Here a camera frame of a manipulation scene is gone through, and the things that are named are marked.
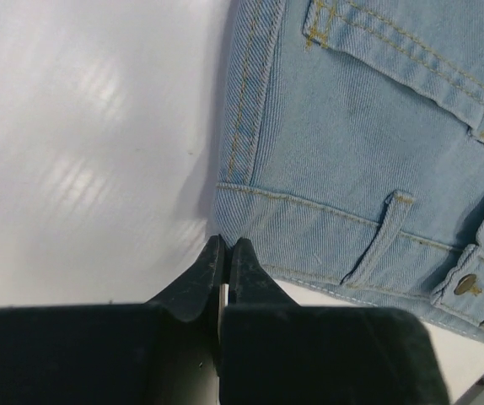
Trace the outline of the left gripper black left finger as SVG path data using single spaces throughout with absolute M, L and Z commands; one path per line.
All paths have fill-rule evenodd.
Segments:
M 0 404 L 215 404 L 225 244 L 139 304 L 0 308 Z

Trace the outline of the light denim skirt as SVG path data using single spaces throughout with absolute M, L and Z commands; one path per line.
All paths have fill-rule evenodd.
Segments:
M 274 277 L 484 343 L 484 1 L 243 1 L 214 216 Z

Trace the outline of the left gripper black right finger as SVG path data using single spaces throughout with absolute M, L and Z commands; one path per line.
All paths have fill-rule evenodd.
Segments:
M 425 326 L 396 308 L 302 306 L 247 239 L 230 253 L 221 321 L 223 404 L 446 404 Z

